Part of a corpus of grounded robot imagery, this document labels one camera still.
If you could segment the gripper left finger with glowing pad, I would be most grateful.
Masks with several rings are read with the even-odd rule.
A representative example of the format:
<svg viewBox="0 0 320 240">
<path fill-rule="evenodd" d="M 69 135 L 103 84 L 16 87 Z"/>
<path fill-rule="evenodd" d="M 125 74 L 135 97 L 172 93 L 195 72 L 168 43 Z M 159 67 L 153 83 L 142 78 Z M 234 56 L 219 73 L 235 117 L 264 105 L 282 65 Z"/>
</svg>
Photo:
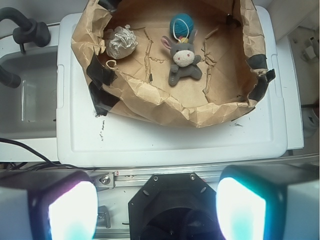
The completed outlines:
<svg viewBox="0 0 320 240">
<path fill-rule="evenodd" d="M 0 173 L 2 240 L 91 240 L 98 194 L 82 170 Z"/>
</svg>

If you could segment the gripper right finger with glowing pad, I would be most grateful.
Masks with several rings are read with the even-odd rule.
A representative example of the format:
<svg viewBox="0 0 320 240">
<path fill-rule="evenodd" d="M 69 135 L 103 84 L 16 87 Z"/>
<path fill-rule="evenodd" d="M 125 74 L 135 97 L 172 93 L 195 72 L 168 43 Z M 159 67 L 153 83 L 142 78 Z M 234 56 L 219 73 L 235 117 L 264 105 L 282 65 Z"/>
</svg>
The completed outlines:
<svg viewBox="0 0 320 240">
<path fill-rule="evenodd" d="M 227 240 L 318 240 L 320 168 L 229 165 L 220 175 L 215 204 Z"/>
</svg>

